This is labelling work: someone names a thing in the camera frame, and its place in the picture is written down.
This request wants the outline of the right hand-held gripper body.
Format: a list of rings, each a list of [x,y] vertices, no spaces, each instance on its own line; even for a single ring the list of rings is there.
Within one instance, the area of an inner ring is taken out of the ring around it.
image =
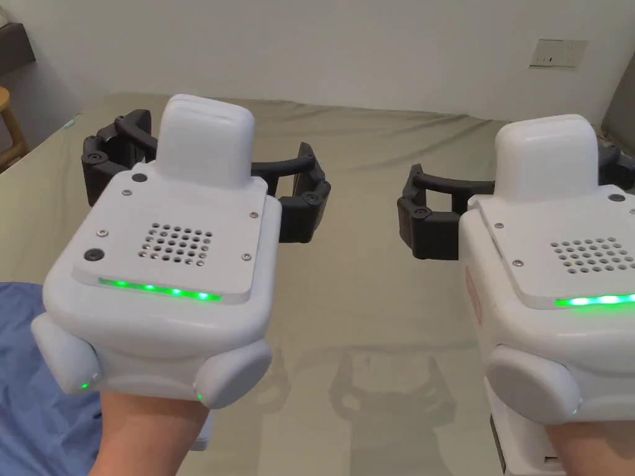
[[[504,126],[459,262],[504,475],[563,475],[545,427],[634,418],[634,197],[579,115]]]

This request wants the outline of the person's right hand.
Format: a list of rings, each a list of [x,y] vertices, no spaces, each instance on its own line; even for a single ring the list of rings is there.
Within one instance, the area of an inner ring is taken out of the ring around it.
[[[634,475],[634,422],[550,425],[548,439],[567,475]]]

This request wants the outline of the person's left hand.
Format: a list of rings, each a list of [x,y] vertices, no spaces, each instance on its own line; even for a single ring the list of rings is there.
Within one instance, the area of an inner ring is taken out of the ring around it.
[[[100,393],[102,438],[90,475],[176,475],[206,422],[200,402]]]

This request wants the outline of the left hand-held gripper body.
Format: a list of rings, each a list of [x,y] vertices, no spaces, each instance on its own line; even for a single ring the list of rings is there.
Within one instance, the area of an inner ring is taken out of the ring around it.
[[[43,285],[32,333],[69,395],[227,407],[267,372],[282,207],[252,176],[255,118],[176,95],[156,159],[119,172]]]

